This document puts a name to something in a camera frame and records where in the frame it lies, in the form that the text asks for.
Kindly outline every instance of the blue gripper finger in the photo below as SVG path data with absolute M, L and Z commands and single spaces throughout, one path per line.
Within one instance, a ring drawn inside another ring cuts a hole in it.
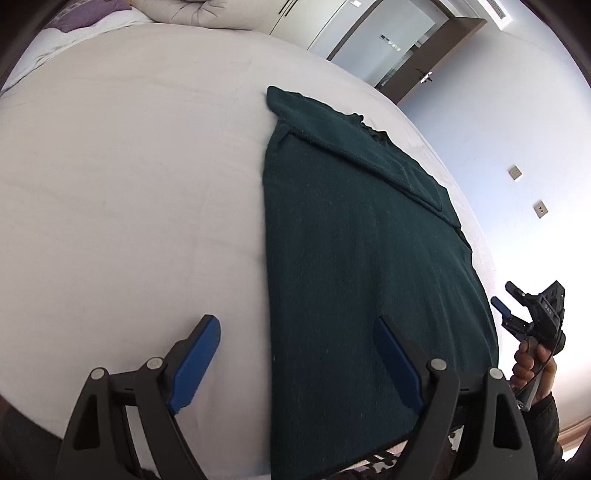
M 421 394 L 421 378 L 381 317 L 374 322 L 374 345 L 400 400 L 417 415 L 420 414 L 425 407 Z
M 504 319 L 511 318 L 509 307 L 501 302 L 497 297 L 491 298 L 491 305 L 496 308 Z
M 176 415 L 191 403 L 221 337 L 220 322 L 211 317 L 173 377 L 168 409 Z

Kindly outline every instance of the green shirt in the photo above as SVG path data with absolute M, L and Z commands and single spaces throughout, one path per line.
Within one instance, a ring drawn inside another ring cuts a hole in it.
M 447 190 L 360 115 L 272 86 L 267 104 L 271 475 L 300 480 L 413 428 L 373 345 L 378 316 L 458 371 L 496 365 L 498 343 Z

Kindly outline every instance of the white bed sheet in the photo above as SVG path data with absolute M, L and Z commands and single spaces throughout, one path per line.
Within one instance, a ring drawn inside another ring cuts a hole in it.
M 44 28 L 33 39 L 25 53 L 22 54 L 22 57 L 8 76 L 6 83 L 0 89 L 0 93 L 18 83 L 47 60 L 83 40 L 88 40 L 101 33 L 117 30 L 118 28 L 151 22 L 150 17 L 132 7 L 131 10 L 113 12 L 90 27 L 77 28 L 68 33 L 56 28 Z
M 386 130 L 448 189 L 492 294 L 464 195 L 375 89 L 256 32 L 111 31 L 0 98 L 0 391 L 26 415 L 63 435 L 92 368 L 138 368 L 213 313 L 222 342 L 179 425 L 211 478 L 268 473 L 268 85 Z

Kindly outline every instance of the white wall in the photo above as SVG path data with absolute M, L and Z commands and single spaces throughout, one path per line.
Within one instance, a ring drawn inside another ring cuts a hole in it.
M 591 89 L 548 27 L 519 0 L 502 3 L 513 23 L 500 31 L 490 22 L 400 107 L 470 201 L 498 296 L 519 314 L 506 281 L 530 293 L 556 279 L 565 286 L 554 395 L 566 425 L 591 414 Z M 518 182 L 507 173 L 513 164 L 524 172 Z M 540 199 L 549 209 L 542 219 L 532 208 Z M 502 340 L 509 376 L 517 342 Z

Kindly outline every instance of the air conditioner vent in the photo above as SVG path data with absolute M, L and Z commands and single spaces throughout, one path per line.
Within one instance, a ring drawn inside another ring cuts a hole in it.
M 511 23 L 511 16 L 508 14 L 507 10 L 505 7 L 503 7 L 499 0 L 478 1 L 501 30 Z
M 503 9 L 499 7 L 499 4 L 495 2 L 495 0 L 486 0 L 488 4 L 492 7 L 492 9 L 499 15 L 499 18 L 503 20 L 507 15 L 503 12 Z

